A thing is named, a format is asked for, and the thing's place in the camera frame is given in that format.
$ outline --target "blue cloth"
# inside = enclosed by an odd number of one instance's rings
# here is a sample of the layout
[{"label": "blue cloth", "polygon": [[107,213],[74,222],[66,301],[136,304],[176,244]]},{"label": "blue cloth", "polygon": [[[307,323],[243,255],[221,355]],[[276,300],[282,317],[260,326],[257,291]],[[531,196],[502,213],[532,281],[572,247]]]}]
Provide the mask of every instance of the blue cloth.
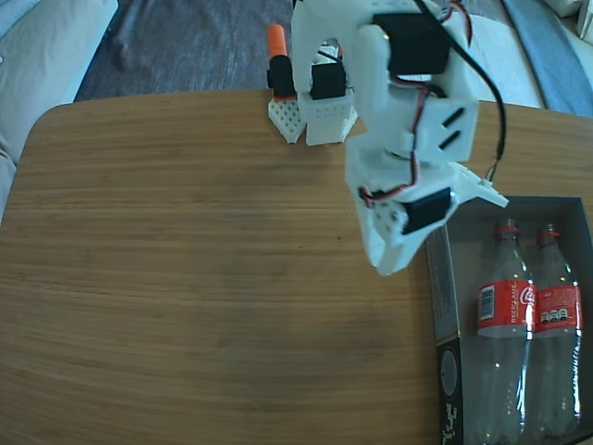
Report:
[{"label": "blue cloth", "polygon": [[539,0],[503,0],[546,106],[593,117],[593,89],[560,19]]}]

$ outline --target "box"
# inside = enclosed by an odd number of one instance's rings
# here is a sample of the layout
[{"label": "box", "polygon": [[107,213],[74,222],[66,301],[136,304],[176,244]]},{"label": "box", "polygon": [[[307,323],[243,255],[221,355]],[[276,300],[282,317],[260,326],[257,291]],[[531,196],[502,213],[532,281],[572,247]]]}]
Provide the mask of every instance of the box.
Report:
[{"label": "box", "polygon": [[[579,363],[581,424],[576,434],[557,442],[578,443],[593,436],[593,330],[587,325],[593,326],[593,246],[578,197],[511,197],[506,209],[475,200],[461,206],[447,226],[427,240],[440,382],[440,443],[472,443],[473,407],[480,402],[480,376],[472,372],[479,369],[475,362],[479,356],[477,290],[485,280],[481,271],[493,257],[494,223],[505,217],[519,224],[520,246],[532,271],[537,228],[556,224],[562,233],[561,250],[581,286],[585,323]],[[535,441],[524,434],[520,443]]]}]

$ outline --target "white perforated bracket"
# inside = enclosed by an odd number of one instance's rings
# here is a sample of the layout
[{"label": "white perforated bracket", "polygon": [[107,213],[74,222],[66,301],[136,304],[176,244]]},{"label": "white perforated bracket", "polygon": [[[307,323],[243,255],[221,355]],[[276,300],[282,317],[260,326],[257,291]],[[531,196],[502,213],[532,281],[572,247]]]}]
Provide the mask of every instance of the white perforated bracket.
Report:
[{"label": "white perforated bracket", "polygon": [[296,100],[272,100],[268,104],[268,116],[288,144],[296,143],[307,126],[301,119]]}]

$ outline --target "red bottle label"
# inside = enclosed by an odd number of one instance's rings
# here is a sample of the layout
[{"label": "red bottle label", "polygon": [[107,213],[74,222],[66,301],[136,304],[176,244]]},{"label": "red bottle label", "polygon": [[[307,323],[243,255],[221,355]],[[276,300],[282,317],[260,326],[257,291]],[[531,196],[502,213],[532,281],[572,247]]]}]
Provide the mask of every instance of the red bottle label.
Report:
[{"label": "red bottle label", "polygon": [[536,288],[526,281],[500,281],[480,288],[478,330],[495,326],[533,328]]},{"label": "red bottle label", "polygon": [[583,327],[578,286],[556,286],[537,291],[536,332],[576,327]]}]

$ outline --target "bottle cap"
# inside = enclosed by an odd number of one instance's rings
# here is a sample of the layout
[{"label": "bottle cap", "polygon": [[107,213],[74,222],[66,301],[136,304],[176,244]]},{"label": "bottle cap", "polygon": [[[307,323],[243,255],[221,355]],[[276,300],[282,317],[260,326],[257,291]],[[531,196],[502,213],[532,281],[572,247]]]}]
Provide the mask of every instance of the bottle cap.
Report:
[{"label": "bottle cap", "polygon": [[537,229],[537,243],[539,244],[545,238],[556,238],[560,236],[560,232],[556,230],[554,224],[544,224]]},{"label": "bottle cap", "polygon": [[517,235],[520,233],[517,222],[513,218],[503,218],[494,225],[494,235],[500,235],[505,232],[513,232]]}]

